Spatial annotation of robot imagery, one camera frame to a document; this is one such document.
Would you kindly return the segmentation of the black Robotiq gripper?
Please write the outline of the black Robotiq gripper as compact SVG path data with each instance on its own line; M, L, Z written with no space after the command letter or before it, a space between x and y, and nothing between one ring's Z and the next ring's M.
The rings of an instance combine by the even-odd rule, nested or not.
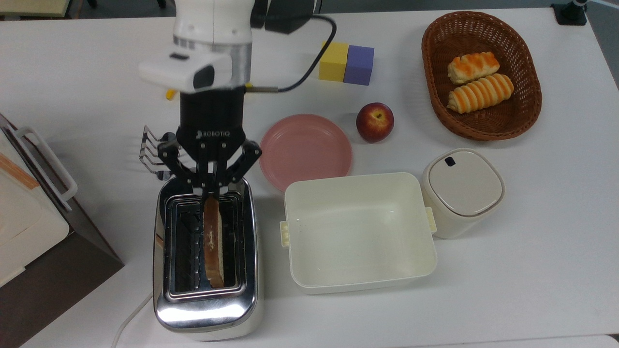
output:
M222 188L238 183L261 156L258 144L245 140L242 127L244 99L244 90L181 93L177 141L195 160L196 169L192 171L181 163L175 140L159 143L157 155L172 174L192 187L196 194L211 195L208 173L199 165L215 162L213 196L219 196ZM229 166L228 160L239 148L241 154Z

